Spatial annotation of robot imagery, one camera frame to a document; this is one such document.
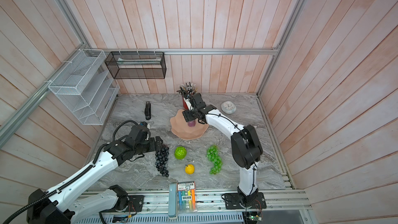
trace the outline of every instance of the yellow fruit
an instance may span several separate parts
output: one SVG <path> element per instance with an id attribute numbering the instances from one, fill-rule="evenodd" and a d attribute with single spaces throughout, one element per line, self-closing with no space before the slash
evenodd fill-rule
<path id="1" fill-rule="evenodd" d="M 188 175 L 193 174 L 194 171 L 195 167 L 192 164 L 188 164 L 185 166 L 185 173 L 187 173 Z"/>

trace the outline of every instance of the white clock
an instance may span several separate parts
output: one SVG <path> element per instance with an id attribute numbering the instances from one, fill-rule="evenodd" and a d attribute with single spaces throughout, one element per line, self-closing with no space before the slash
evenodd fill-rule
<path id="1" fill-rule="evenodd" d="M 231 101 L 226 101 L 221 104 L 221 109 L 228 114 L 231 114 L 236 111 L 236 106 Z"/>

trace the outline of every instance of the white robotic arm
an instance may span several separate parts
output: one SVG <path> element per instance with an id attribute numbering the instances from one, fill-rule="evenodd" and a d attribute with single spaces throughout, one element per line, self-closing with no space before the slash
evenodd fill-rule
<path id="1" fill-rule="evenodd" d="M 115 140 L 118 129 L 132 122 L 128 135 Z M 70 224 L 103 210 L 124 211 L 129 206 L 129 197 L 124 189 L 114 185 L 104 192 L 82 200 L 77 198 L 106 173 L 114 170 L 134 155 L 159 151 L 163 141 L 159 136 L 151 138 L 146 122 L 137 124 L 125 121 L 113 133 L 112 142 L 103 144 L 94 159 L 58 185 L 46 192 L 38 189 L 29 196 L 28 205 L 12 214 L 3 224 L 27 210 L 29 224 Z"/>
<path id="2" fill-rule="evenodd" d="M 257 189 L 256 168 L 263 150 L 254 127 L 238 124 L 214 106 L 207 106 L 200 93 L 184 99 L 189 108 L 183 112 L 187 122 L 198 119 L 201 124 L 208 123 L 231 140 L 232 156 L 240 166 L 240 182 L 238 193 L 224 195 L 226 208 L 251 207 L 250 204 L 259 197 L 261 201 L 263 194 Z M 129 135 L 115 140 L 118 129 L 128 122 L 135 124 Z M 82 200 L 77 200 L 77 198 L 98 179 L 126 160 L 130 160 L 137 154 L 159 151 L 162 143 L 160 137 L 150 137 L 149 126 L 146 122 L 140 124 L 135 121 L 123 122 L 114 131 L 112 142 L 102 145 L 93 161 L 46 192 L 40 189 L 33 192 L 29 196 L 29 204 L 11 215 L 3 224 L 10 223 L 26 210 L 29 224 L 70 224 L 107 209 L 123 211 L 128 207 L 128 196 L 126 191 L 117 185 L 92 197 Z"/>
<path id="3" fill-rule="evenodd" d="M 263 153 L 256 130 L 251 125 L 243 126 L 223 115 L 212 105 L 206 105 L 201 94 L 184 95 L 188 110 L 183 112 L 186 122 L 198 119 L 220 130 L 231 140 L 232 156 L 240 166 L 238 198 L 240 205 L 247 206 L 259 193 L 256 184 L 256 168 Z"/>

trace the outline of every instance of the white wire shelf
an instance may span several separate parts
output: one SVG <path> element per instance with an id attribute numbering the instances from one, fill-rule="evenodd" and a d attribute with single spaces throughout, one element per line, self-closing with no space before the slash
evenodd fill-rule
<path id="1" fill-rule="evenodd" d="M 98 72 L 104 59 L 102 50 L 81 50 L 49 86 L 82 124 L 103 125 L 119 91 L 108 70 Z"/>

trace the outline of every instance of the marble tabletop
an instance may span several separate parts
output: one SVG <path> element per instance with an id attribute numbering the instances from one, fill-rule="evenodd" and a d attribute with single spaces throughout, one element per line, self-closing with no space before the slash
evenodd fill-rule
<path id="1" fill-rule="evenodd" d="M 232 120 L 242 124 L 251 124 L 256 128 L 260 139 L 263 155 L 257 169 L 257 185 L 259 189 L 284 189 L 283 179 L 278 167 L 276 155 L 265 127 L 256 96 L 252 94 L 202 94 L 207 105 L 212 104 L 221 109 L 221 103 L 232 101 L 236 112 L 225 114 Z M 152 118 L 145 120 L 145 102 L 151 102 Z M 103 189 L 118 184 L 124 189 L 168 189 L 169 184 L 177 181 L 196 182 L 198 189 L 232 189 L 239 184 L 239 166 L 232 158 L 231 142 L 219 130 L 210 126 L 204 135 L 194 140 L 182 140 L 171 132 L 170 118 L 182 109 L 182 98 L 179 94 L 143 94 L 120 95 L 116 105 L 95 147 L 110 142 L 112 133 L 117 126 L 126 120 L 146 121 L 150 124 L 151 136 L 160 136 L 170 148 L 167 169 L 169 177 L 162 177 L 155 167 L 154 152 L 146 153 L 144 158 L 134 162 L 126 161 L 112 172 L 107 173 L 90 189 Z M 129 133 L 131 125 L 119 129 L 116 138 Z M 219 148 L 222 158 L 222 171 L 217 175 L 209 174 L 212 163 L 206 158 L 206 150 L 213 144 Z M 187 149 L 183 160 L 174 157 L 178 146 Z M 193 164 L 195 172 L 185 173 L 185 165 Z"/>

